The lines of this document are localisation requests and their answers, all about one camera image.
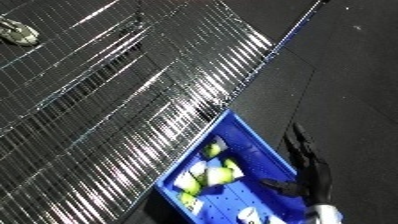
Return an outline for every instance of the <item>blue plastic bin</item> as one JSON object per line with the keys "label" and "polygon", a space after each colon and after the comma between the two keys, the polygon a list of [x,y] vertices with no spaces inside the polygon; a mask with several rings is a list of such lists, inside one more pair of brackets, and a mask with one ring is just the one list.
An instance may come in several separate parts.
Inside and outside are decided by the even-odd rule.
{"label": "blue plastic bin", "polygon": [[[222,137],[229,149],[208,161],[209,166],[221,166],[220,158],[234,157],[245,176],[233,183],[205,188],[197,198],[204,205],[193,215],[178,200],[181,190],[173,186],[176,177],[200,160],[201,150],[215,135]],[[238,213],[256,207],[261,221],[274,215],[287,223],[302,223],[305,206],[300,198],[289,198],[262,187],[260,178],[294,180],[295,171],[250,129],[236,114],[228,110],[212,125],[176,163],[156,182],[156,189],[190,223],[237,223]]]}

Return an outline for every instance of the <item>black floor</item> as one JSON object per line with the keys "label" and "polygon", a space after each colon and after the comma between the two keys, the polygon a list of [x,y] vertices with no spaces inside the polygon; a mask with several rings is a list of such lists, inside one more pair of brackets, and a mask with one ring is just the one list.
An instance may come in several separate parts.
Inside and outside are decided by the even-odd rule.
{"label": "black floor", "polygon": [[[274,38],[281,30],[267,25],[289,22],[272,20],[286,9],[277,1],[226,2]],[[306,127],[331,165],[344,223],[398,223],[397,15],[398,1],[331,1],[232,106],[282,155],[291,121]],[[126,223],[183,221],[154,193]]]}

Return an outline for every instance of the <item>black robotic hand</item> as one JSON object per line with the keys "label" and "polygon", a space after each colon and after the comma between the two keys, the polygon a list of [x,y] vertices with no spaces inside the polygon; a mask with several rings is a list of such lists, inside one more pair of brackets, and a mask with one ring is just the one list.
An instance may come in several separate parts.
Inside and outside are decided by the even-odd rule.
{"label": "black robotic hand", "polygon": [[316,204],[330,204],[332,175],[329,165],[319,156],[312,138],[299,124],[293,125],[297,141],[285,135],[289,159],[297,168],[296,181],[261,179],[261,184],[290,197],[303,197],[310,207]]}

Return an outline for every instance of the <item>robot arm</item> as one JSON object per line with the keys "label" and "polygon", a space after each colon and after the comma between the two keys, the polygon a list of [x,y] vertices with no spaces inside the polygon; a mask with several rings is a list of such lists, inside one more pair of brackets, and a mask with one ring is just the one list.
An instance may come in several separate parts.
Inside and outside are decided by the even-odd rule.
{"label": "robot arm", "polygon": [[302,197],[307,206],[305,224],[341,224],[336,207],[331,205],[332,175],[328,163],[301,125],[294,124],[293,131],[297,141],[285,135],[285,142],[289,159],[297,168],[296,181],[265,178],[261,184],[285,196]]}

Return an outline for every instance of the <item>metal grate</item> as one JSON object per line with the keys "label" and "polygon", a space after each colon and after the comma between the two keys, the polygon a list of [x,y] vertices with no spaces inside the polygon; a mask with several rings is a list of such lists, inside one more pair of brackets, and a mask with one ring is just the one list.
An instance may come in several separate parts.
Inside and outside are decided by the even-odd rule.
{"label": "metal grate", "polygon": [[117,220],[291,35],[219,0],[0,4],[41,40],[0,44],[0,223]]}

